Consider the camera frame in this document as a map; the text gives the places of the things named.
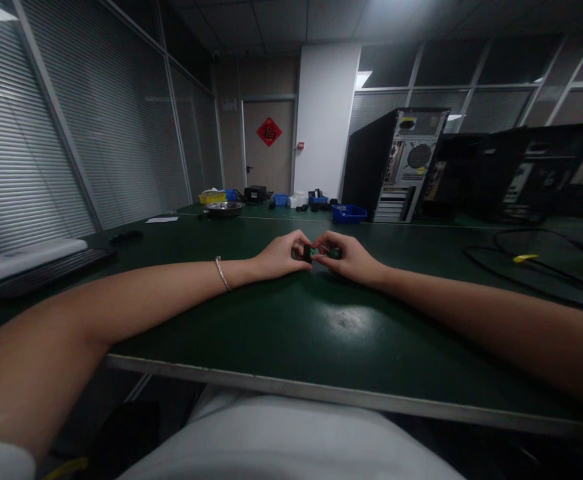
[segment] black cable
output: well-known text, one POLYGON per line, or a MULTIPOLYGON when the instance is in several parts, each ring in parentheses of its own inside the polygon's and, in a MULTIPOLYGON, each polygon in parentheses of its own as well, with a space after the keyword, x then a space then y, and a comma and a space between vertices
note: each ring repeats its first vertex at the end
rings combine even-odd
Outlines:
MULTIPOLYGON (((551 233, 553 235, 556 235, 558 237, 560 237, 561 239, 569 242, 569 244, 571 244, 572 246, 574 246, 575 248, 577 248, 578 250, 580 250, 581 252, 583 252, 583 244, 577 240, 571 239, 561 233, 557 233, 555 231, 552 230, 547 230, 547 229, 539 229, 539 228, 521 228, 521 229, 509 229, 509 230, 503 230, 500 232, 495 233, 492 236, 492 242, 494 243, 495 247, 482 247, 479 245, 471 245, 469 247, 465 247, 463 249, 463 254, 475 265, 479 266, 480 268, 482 268, 483 270, 503 279, 503 280, 507 280, 511 283, 515 283, 519 286, 525 287, 533 292, 536 292, 540 295, 543 295, 549 299, 552 299, 554 301, 557 301, 559 303, 563 303, 565 305, 569 305, 571 307, 575 307, 575 308, 579 308, 579 309, 583 309, 583 303, 579 302, 579 301, 575 301, 575 300, 570 300, 570 299, 565 299, 563 297, 559 297, 558 295, 555 295, 553 293, 549 293, 543 289, 540 289, 538 287, 535 287, 529 283, 523 282, 521 280, 517 280, 515 278, 510 277, 509 275, 505 275, 504 273, 501 273, 491 267, 488 267, 487 265, 485 265, 483 262, 481 262, 480 260, 478 260, 475 256, 473 256, 470 252, 473 250, 483 250, 483 251, 489 251, 489 252, 495 252, 498 253, 500 255, 505 255, 507 256, 509 259, 513 259, 514 257, 516 257, 519 254, 513 253, 513 252, 509 252, 508 250, 506 250, 502 244, 499 242, 499 237, 503 236, 503 235, 507 235, 507 234, 511 234, 511 233, 522 233, 522 232, 547 232, 547 233, 551 233)), ((538 272, 538 273, 542 273, 544 275, 549 275, 555 278, 558 278, 559 280, 563 280, 566 282, 569 282, 574 288, 577 288, 581 291, 583 291, 583 279, 580 279, 578 277, 575 277, 563 270, 559 270, 555 267, 552 267, 551 265, 547 265, 539 260, 534 260, 534 259, 528 259, 525 260, 525 262, 523 263, 522 266, 527 266, 529 267, 529 265, 525 265, 525 263, 530 263, 532 265, 534 265, 535 267, 539 267, 542 269, 546 269, 548 271, 542 271, 539 269, 535 269, 534 271, 538 272)))

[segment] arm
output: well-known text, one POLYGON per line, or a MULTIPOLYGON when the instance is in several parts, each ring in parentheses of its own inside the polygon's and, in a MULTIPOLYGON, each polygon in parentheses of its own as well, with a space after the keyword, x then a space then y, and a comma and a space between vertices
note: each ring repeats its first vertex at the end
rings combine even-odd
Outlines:
MULTIPOLYGON (((250 260, 222 261, 232 289, 311 269, 307 237, 278 237, 250 260)), ((214 262, 176 263, 114 275, 66 291, 0 328, 0 441, 42 460, 109 348, 225 293, 214 262)))
POLYGON ((358 240, 325 232, 341 260, 314 260, 423 311, 531 375, 583 400, 583 311, 474 283, 386 267, 358 240))

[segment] keyboard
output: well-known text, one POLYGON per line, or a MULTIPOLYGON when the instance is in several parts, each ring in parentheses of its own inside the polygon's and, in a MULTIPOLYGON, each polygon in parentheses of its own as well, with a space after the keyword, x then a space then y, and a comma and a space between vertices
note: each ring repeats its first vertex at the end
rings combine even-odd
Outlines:
POLYGON ((0 282, 0 300, 24 297, 71 273, 116 255, 114 249, 87 249, 20 273, 0 282))

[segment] yellow plastic bin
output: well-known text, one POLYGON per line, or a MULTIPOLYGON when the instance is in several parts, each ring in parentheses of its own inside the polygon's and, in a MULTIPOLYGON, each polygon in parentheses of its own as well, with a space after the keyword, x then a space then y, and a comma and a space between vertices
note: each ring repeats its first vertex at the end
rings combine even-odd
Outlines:
POLYGON ((227 195, 223 191, 205 190, 203 193, 198 195, 198 199, 200 200, 200 203, 207 205, 208 203, 227 201, 227 195))

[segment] red diamond sign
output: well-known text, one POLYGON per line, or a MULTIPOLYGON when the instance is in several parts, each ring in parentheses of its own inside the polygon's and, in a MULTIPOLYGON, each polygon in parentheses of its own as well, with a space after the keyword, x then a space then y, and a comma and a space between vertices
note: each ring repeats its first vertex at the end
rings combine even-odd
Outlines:
POLYGON ((258 135, 265 145, 271 147, 271 144, 278 140, 278 137, 282 135, 282 131, 278 128, 271 118, 265 120, 265 122, 256 130, 256 135, 258 135))

